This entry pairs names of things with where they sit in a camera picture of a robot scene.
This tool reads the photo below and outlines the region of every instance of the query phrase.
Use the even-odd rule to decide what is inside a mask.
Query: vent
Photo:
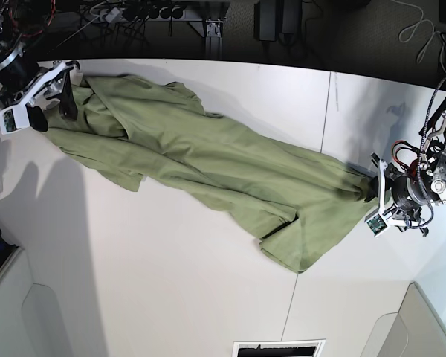
[[[321,357],[326,340],[235,342],[232,357]]]

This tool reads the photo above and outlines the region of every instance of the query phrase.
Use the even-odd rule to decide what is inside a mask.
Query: green cloth
[[[144,176],[227,211],[264,254],[300,273],[337,245],[369,210],[366,176],[307,149],[205,112],[181,83],[90,77],[74,88],[77,122],[58,108],[45,136],[127,190]]]

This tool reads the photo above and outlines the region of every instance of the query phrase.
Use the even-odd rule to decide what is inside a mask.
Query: wrinkled garment
[[[318,152],[256,134],[205,112],[181,83],[90,77],[74,87],[77,122],[58,108],[45,136],[121,187],[144,176],[228,212],[264,254],[300,273],[337,245],[369,210],[366,176]]]

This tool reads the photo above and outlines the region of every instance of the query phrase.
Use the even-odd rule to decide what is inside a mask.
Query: white cable
[[[430,46],[430,43],[433,41],[433,38],[436,34],[440,34],[440,31],[436,31],[435,26],[433,24],[433,22],[429,19],[425,19],[424,18],[424,11],[421,7],[419,7],[418,5],[414,5],[414,4],[409,4],[407,2],[402,2],[399,0],[391,0],[392,2],[395,2],[396,4],[399,5],[404,5],[404,6],[409,6],[409,7],[414,7],[415,9],[418,9],[421,13],[421,17],[420,19],[409,26],[406,26],[403,30],[400,31],[400,33],[398,34],[398,41],[401,43],[408,43],[409,41],[411,41],[411,39],[415,36],[415,32],[418,30],[419,26],[423,23],[427,23],[431,25],[431,35],[430,38],[426,41],[426,43],[424,44],[424,46],[421,48],[421,50],[418,52],[418,55],[416,56],[416,63],[421,63],[424,59],[424,55],[427,52],[428,47]]]

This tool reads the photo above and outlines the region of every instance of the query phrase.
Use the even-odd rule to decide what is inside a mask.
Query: white table
[[[207,111],[361,165],[394,138],[419,142],[432,92],[269,65],[81,64],[86,75],[183,82]],[[234,341],[281,338],[327,338],[324,357],[359,356],[375,321],[398,310],[415,277],[446,308],[446,282],[440,289],[430,280],[446,275],[443,216],[446,208],[437,209],[426,239],[395,230],[373,239],[359,224],[298,277],[261,254],[226,214],[184,192],[151,179],[127,192],[33,130],[0,138],[0,222],[28,251],[35,281],[56,292],[76,356],[223,357]]]

